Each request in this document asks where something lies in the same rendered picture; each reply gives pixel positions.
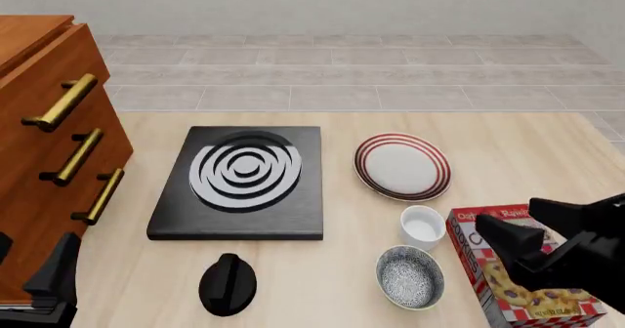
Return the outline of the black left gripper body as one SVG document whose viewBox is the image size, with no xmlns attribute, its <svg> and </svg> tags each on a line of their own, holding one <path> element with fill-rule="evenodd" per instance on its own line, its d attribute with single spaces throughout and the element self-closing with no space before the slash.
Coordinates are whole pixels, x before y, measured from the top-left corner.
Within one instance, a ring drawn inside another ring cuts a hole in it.
<svg viewBox="0 0 625 328">
<path fill-rule="evenodd" d="M 70 328 L 76 312 L 75 295 L 0 301 L 0 328 Z"/>
</svg>

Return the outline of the wooden cabinet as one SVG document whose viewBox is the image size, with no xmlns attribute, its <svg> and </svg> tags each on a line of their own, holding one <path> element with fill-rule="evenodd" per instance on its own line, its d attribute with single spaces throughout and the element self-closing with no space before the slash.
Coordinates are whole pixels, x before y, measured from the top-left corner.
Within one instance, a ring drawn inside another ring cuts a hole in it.
<svg viewBox="0 0 625 328">
<path fill-rule="evenodd" d="M 60 37 L 70 16 L 0 16 L 0 78 Z"/>
</svg>

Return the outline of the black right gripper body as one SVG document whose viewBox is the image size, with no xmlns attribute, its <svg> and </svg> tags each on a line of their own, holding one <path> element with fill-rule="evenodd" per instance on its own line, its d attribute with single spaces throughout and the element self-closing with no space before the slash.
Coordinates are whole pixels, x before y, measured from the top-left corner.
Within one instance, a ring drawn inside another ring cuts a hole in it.
<svg viewBox="0 0 625 328">
<path fill-rule="evenodd" d="M 530 291 L 580 289 L 625 312 L 625 234 L 601 236 L 582 231 L 555 251 L 541 250 L 544 230 L 513 230 L 506 247 L 506 270 Z"/>
</svg>

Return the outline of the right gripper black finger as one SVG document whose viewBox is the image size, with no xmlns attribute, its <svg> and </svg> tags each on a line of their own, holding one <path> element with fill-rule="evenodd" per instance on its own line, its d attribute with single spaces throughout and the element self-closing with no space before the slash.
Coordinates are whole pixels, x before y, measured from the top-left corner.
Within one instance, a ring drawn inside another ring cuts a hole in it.
<svg viewBox="0 0 625 328">
<path fill-rule="evenodd" d="M 570 204 L 544 198 L 530 198 L 528 213 L 537 222 L 557 233 L 589 231 L 588 214 L 591 209 L 583 204 Z"/>
<path fill-rule="evenodd" d="M 479 215 L 476 231 L 497 254 L 509 274 L 531 273 L 545 258 L 545 230 L 514 225 L 490 215 Z"/>
</svg>

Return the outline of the white ramekin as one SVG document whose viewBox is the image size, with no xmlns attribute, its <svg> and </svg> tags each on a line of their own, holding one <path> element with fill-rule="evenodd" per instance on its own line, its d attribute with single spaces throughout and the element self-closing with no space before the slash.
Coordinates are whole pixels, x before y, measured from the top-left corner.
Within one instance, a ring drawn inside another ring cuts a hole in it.
<svg viewBox="0 0 625 328">
<path fill-rule="evenodd" d="M 399 217 L 399 236 L 404 245 L 431 251 L 445 234 L 443 217 L 430 207 L 410 206 Z"/>
</svg>

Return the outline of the middle-size wooden drawer front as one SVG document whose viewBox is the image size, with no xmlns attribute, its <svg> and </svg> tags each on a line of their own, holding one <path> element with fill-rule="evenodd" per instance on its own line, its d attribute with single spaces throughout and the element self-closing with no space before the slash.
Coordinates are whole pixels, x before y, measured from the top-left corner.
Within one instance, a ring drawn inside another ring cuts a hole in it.
<svg viewBox="0 0 625 328">
<path fill-rule="evenodd" d="M 103 87 L 45 133 L 4 114 L 0 123 L 0 231 L 83 232 L 85 215 L 133 152 Z"/>
</svg>

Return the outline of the low wooden drawer front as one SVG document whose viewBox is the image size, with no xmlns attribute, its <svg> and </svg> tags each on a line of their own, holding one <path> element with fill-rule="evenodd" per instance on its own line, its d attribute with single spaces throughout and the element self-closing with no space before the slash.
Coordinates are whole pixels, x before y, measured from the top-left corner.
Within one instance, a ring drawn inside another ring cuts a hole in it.
<svg viewBox="0 0 625 328">
<path fill-rule="evenodd" d="M 43 181 L 43 173 L 57 173 L 80 146 L 72 137 L 102 136 L 68 185 Z M 55 248 L 64 233 L 82 234 L 84 222 L 73 213 L 90 210 L 108 175 L 125 166 L 133 148 L 118 119 L 72 123 L 53 134 L 38 134 L 37 140 L 6 157 L 0 167 L 0 232 L 13 244 L 0 264 L 0 303 L 22 303 L 29 296 L 22 285 L 34 274 Z"/>
</svg>

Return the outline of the white plate with red rings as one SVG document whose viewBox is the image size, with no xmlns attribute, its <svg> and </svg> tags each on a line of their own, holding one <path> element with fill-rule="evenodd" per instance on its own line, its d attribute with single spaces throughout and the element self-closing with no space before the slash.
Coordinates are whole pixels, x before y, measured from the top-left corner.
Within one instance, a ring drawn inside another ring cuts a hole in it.
<svg viewBox="0 0 625 328">
<path fill-rule="evenodd" d="M 451 185 L 452 169 L 445 154 L 411 134 L 368 137 L 355 149 L 353 164 L 366 186 L 398 201 L 429 201 Z"/>
</svg>

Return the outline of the tall wooden drawer front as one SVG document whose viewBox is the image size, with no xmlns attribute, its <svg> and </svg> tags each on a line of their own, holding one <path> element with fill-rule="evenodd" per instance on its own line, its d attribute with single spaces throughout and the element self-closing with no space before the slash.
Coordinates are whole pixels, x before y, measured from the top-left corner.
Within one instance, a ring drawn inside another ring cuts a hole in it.
<svg viewBox="0 0 625 328">
<path fill-rule="evenodd" d="M 0 167 L 6 157 L 34 143 L 40 131 L 24 126 L 24 117 L 41 116 L 66 92 L 63 81 L 85 74 L 98 78 L 97 86 L 67 116 L 59 128 L 72 123 L 117 119 L 104 90 L 109 78 L 101 53 L 88 26 L 71 25 L 31 58 L 0 78 Z"/>
</svg>

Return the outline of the red cookies box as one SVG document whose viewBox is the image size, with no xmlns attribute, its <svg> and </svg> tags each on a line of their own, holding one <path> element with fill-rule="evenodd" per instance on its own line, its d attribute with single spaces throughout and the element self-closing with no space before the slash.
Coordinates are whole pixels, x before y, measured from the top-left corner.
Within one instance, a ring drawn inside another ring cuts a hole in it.
<svg viewBox="0 0 625 328">
<path fill-rule="evenodd" d="M 499 257 L 475 227 L 485 213 L 513 225 L 539 227 L 525 204 L 463 207 L 450 211 L 446 230 L 491 328 L 581 328 L 607 314 L 603 304 L 581 289 L 529 292 L 510 279 Z"/>
</svg>

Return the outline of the flat black stove plate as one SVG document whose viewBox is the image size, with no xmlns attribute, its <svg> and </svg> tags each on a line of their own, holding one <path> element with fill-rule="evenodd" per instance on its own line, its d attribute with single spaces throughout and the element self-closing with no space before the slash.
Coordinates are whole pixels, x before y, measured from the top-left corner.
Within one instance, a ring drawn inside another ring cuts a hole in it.
<svg viewBox="0 0 625 328">
<path fill-rule="evenodd" d="M 322 239 L 320 128 L 189 128 L 146 235 L 151 240 Z"/>
</svg>

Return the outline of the patterned black and white bowl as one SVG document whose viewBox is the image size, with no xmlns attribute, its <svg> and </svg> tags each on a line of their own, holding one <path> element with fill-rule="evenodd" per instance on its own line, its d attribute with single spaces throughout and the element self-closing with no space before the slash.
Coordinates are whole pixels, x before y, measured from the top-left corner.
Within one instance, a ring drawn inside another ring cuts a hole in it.
<svg viewBox="0 0 625 328">
<path fill-rule="evenodd" d="M 434 307 L 445 289 L 443 273 L 434 257 L 409 245 L 385 251 L 377 260 L 375 272 L 385 297 L 404 309 Z"/>
</svg>

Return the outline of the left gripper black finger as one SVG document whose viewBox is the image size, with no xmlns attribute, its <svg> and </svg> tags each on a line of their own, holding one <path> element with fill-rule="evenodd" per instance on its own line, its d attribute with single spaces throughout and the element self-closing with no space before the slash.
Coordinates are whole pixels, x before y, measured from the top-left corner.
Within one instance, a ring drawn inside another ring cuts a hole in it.
<svg viewBox="0 0 625 328">
<path fill-rule="evenodd" d="M 22 289 L 35 299 L 76 300 L 75 275 L 81 239 L 65 233 L 43 265 Z"/>
<path fill-rule="evenodd" d="M 6 233 L 0 231 L 0 266 L 7 258 L 13 244 L 14 240 Z"/>
</svg>

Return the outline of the round black stove knob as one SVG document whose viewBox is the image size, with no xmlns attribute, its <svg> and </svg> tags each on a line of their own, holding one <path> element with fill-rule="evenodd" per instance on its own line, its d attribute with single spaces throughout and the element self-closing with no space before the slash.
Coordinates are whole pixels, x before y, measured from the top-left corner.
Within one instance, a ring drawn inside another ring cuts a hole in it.
<svg viewBox="0 0 625 328">
<path fill-rule="evenodd" d="M 255 298 L 254 269 L 236 254 L 222 254 L 206 269 L 198 286 L 204 308 L 213 315 L 228 317 L 246 309 Z"/>
</svg>

